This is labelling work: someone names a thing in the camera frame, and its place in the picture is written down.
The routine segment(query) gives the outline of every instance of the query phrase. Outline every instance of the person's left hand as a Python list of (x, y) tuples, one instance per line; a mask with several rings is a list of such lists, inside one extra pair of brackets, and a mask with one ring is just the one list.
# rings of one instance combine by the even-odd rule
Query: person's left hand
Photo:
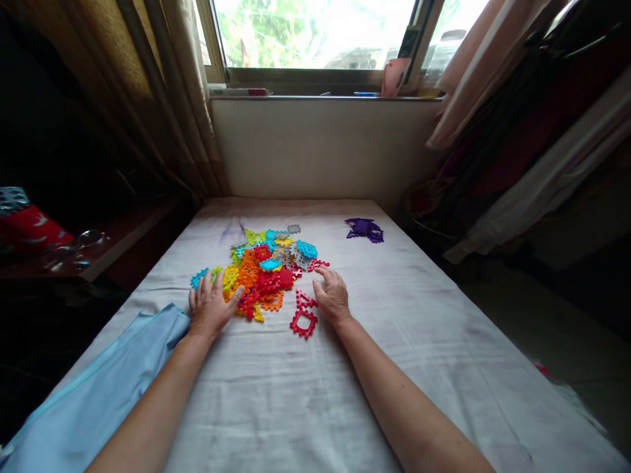
[(191, 306), (189, 335), (202, 336), (212, 342), (237, 311), (237, 304), (243, 297), (245, 288), (239, 287), (226, 303), (223, 300), (223, 273), (222, 270), (211, 285), (211, 271), (207, 272), (197, 284), (197, 291), (193, 288), (189, 291), (189, 305)]

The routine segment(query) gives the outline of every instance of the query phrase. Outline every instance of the mattress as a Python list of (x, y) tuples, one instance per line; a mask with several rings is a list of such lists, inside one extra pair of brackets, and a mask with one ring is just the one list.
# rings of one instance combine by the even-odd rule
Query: mattress
[[(347, 239), (374, 219), (384, 242)], [(226, 266), (253, 231), (291, 223), (348, 287), (350, 309), (394, 362), (498, 471), (608, 472), (629, 466), (408, 236), (368, 200), (209, 200), (56, 389), (136, 315), (187, 307), (191, 277)], [(296, 286), (313, 295), (305, 273)], [(265, 323), (234, 317), (214, 344), (165, 471), (386, 472), (400, 466), (337, 336), (320, 317), (308, 340), (286, 294)]]

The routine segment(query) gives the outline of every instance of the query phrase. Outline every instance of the hand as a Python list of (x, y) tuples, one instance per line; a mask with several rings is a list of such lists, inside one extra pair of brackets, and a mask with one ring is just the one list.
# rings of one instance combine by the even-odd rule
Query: hand
[(207, 272), (197, 284), (197, 291), (192, 288), (189, 291), (189, 305), (191, 306), (189, 335), (202, 336), (210, 343), (235, 314), (237, 304), (245, 291), (243, 286), (239, 287), (226, 303), (223, 300), (223, 273), (222, 270), (211, 286), (212, 275), (210, 271)]
[(324, 277), (324, 283), (327, 286), (325, 290), (322, 283), (314, 279), (317, 304), (331, 325), (338, 329), (342, 322), (352, 319), (348, 308), (346, 285), (342, 277), (332, 269), (320, 267), (316, 268), (315, 271)]

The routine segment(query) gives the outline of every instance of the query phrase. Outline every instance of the purple toy piece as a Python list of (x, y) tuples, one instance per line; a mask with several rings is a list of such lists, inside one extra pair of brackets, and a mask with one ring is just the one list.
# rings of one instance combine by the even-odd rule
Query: purple toy piece
[(352, 218), (344, 221), (351, 226), (347, 238), (367, 237), (372, 243), (383, 243), (383, 230), (374, 223), (374, 220)]

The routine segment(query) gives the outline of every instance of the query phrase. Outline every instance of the pile of toy pieces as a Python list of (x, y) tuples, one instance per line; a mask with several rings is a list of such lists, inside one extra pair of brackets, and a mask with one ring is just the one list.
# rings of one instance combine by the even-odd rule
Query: pile of toy pieces
[[(329, 266), (329, 263), (317, 258), (314, 245), (302, 240), (294, 241), (292, 235), (299, 232), (299, 225), (260, 233), (245, 229), (247, 240), (232, 245), (233, 264), (225, 268), (223, 298), (228, 301), (240, 286), (245, 287), (237, 314), (264, 322), (262, 309), (278, 311), (283, 305), (283, 291), (291, 290), (303, 271), (310, 273), (317, 267)], [(211, 281), (214, 282), (222, 269), (217, 266), (212, 270)], [(197, 289), (199, 281), (208, 271), (206, 268), (193, 276), (191, 286), (194, 289)], [(289, 327), (306, 340), (313, 334), (317, 323), (317, 317), (307, 308), (317, 307), (317, 302), (296, 288), (296, 306)], [(298, 326), (300, 316), (310, 320), (308, 328)]]
[(367, 237), (372, 243), (383, 243), (383, 230), (374, 220), (353, 218), (344, 221), (351, 226), (347, 238)]

